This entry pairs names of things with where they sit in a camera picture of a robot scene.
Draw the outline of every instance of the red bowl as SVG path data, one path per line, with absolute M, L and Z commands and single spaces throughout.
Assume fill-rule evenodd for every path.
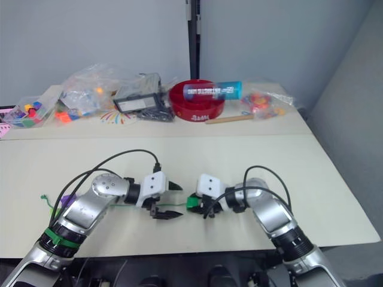
M 184 85 L 212 83 L 207 80 L 188 80 L 178 83 L 169 91 L 169 101 L 177 117 L 187 121 L 206 121 L 216 118 L 223 111 L 224 100 L 197 100 L 184 98 Z

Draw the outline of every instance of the plastic container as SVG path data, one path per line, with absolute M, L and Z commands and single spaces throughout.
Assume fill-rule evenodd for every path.
M 213 84 L 207 80 L 188 80 L 178 83 L 169 91 L 169 101 L 177 117 L 187 121 L 206 121 L 218 117 L 224 107 L 224 100 L 201 100 L 197 98 L 191 101 L 184 98 L 184 86 L 186 84 Z
M 25 111 L 25 106 L 31 105 L 33 107 L 33 103 L 35 102 L 41 103 L 41 106 L 40 108 L 36 109 L 35 115 L 33 117 L 26 116 L 23 118 L 17 118 L 15 116 L 20 111 L 24 112 L 25 114 L 28 114 L 27 111 Z M 45 97 L 43 99 L 41 96 L 23 97 L 17 103 L 17 105 L 4 117 L 4 121 L 17 129 L 39 127 L 48 118 L 56 102 L 57 98 L 55 97 Z

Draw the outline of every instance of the table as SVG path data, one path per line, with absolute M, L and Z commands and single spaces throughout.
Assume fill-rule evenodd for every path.
M 297 112 L 264 122 L 243 121 L 205 125 L 140 121 L 110 129 L 79 126 L 60 129 L 12 130 L 0 141 L 0 257 L 23 257 L 48 224 L 53 201 L 77 174 L 114 153 L 146 148 L 157 154 L 163 171 L 183 192 L 167 194 L 162 202 L 183 203 L 195 191 L 201 173 L 227 184 L 241 181 L 245 169 L 262 164 L 276 171 L 287 184 L 293 211 L 304 232 L 319 246 L 371 243 L 380 240 L 358 201 Z M 123 176 L 141 180 L 151 172 L 153 159 L 130 154 L 106 164 Z M 266 171 L 263 178 L 284 196 L 278 181 Z M 84 192 L 90 184 L 86 181 Z M 175 254 L 273 249 L 250 210 L 220 213 L 214 219 L 187 213 L 185 207 L 168 209 L 184 215 L 151 219 L 135 207 L 112 207 L 84 242 L 78 257 Z

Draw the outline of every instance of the white wall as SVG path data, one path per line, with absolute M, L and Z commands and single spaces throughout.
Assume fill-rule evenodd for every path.
M 201 0 L 200 77 L 268 78 L 309 110 L 372 0 Z
M 371 7 L 309 125 L 383 237 L 383 0 Z M 383 272 L 382 242 L 329 256 L 345 277 Z
M 0 0 L 0 105 L 92 63 L 190 77 L 181 0 Z

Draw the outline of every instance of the plastic bag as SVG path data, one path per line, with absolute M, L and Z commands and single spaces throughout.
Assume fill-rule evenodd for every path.
M 294 99 L 284 93 L 262 90 L 257 83 L 246 83 L 241 106 L 243 114 L 254 114 L 255 120 L 265 120 L 294 110 Z
M 123 84 L 133 81 L 132 73 L 111 64 L 95 64 L 71 75 L 63 83 L 60 100 L 78 116 L 113 109 L 111 96 Z

